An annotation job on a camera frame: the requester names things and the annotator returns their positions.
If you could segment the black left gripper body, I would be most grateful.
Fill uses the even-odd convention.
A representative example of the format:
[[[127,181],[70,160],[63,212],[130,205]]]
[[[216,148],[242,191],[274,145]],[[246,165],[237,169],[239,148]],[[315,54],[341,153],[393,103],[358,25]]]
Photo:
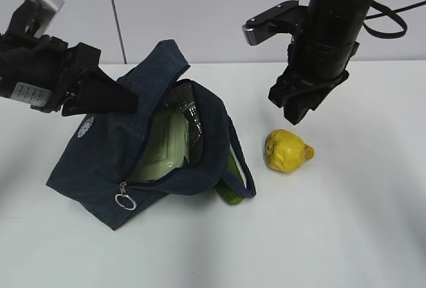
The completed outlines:
[[[58,111],[75,95],[86,70],[98,67],[101,50],[84,43],[69,48],[56,37],[1,35],[1,97],[44,113]]]

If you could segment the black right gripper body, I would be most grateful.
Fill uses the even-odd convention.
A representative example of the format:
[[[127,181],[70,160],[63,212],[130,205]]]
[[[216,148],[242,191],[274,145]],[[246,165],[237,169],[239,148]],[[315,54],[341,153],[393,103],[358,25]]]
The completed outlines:
[[[328,47],[309,46],[305,51],[296,42],[288,45],[288,66],[277,82],[288,82],[302,94],[317,94],[323,98],[349,78],[347,64],[357,52],[359,43],[353,42],[342,51]]]

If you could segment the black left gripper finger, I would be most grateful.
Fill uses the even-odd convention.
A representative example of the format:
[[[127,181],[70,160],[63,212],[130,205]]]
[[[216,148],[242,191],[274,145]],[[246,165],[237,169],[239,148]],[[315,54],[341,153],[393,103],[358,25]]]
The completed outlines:
[[[133,114],[138,108],[138,96],[102,70],[84,71],[68,93],[62,116],[110,112]]]

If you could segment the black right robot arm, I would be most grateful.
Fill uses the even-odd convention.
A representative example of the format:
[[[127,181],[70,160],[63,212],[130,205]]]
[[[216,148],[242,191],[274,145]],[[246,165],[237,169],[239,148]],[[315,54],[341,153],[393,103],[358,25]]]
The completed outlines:
[[[345,82],[357,36],[373,0],[310,0],[288,47],[288,65],[268,98],[297,125]]]

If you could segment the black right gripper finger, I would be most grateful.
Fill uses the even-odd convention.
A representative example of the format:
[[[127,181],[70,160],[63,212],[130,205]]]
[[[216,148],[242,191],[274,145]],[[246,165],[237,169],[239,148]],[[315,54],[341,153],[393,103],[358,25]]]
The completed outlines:
[[[283,108],[287,101],[299,93],[298,88],[288,82],[277,82],[269,91],[268,99],[278,108]]]
[[[317,94],[302,94],[289,98],[284,105],[284,118],[297,125],[309,110],[315,110],[323,98]]]

